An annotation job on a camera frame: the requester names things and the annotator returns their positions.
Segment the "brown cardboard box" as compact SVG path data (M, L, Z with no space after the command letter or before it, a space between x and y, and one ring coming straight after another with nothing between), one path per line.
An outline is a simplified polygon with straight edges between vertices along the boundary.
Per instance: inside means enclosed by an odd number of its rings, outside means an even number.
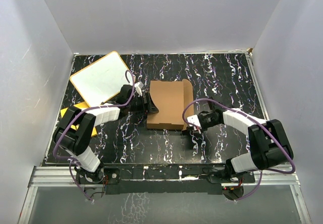
M194 115L194 108L187 105L193 101L193 86L187 79L182 81L151 81L149 93L157 107L157 113L147 116L147 128L153 130L186 130L182 116Z

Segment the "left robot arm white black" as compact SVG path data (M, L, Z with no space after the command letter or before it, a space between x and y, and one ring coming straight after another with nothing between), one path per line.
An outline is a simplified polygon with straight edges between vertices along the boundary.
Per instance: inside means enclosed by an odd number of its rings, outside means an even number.
M120 120L129 112L157 113L149 92L141 92L138 85L123 85L120 93L103 105L80 109L71 106L60 120L52 136L56 148L65 150L80 168L75 170L93 183L104 178L103 164L91 150L89 143L93 128Z

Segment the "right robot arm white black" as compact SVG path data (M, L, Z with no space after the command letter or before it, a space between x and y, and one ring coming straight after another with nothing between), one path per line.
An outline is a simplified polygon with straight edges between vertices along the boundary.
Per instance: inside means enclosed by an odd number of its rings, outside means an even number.
M182 116L187 130L202 133L222 124L243 133L249 141L249 152L227 159L224 169L215 174L217 178L236 182L246 172L263 170L284 174L285 172L276 169L276 166L286 162L291 165L287 174L295 173L293 150L279 120L260 119L238 108L224 106L212 98L205 101L209 111Z

